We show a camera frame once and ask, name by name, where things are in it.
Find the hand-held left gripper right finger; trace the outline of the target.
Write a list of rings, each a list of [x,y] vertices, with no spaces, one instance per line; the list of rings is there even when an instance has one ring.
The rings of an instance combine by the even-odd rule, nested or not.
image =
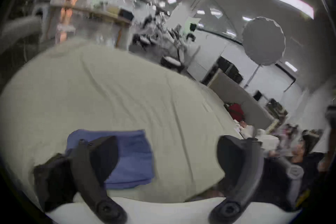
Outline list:
[[[267,159],[255,138],[221,136],[217,160],[225,176],[219,183],[225,200],[209,214],[211,224],[232,224],[251,203],[272,204],[286,212],[296,211],[303,168],[284,157]]]

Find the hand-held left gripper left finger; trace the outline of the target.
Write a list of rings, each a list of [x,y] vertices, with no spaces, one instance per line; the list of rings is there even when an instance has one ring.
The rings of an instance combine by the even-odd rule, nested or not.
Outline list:
[[[118,161],[117,138],[106,136],[93,141],[80,139],[67,153],[58,153],[35,166],[34,189],[42,211],[51,212],[80,193],[103,223],[126,223],[127,213],[108,197],[105,186]]]

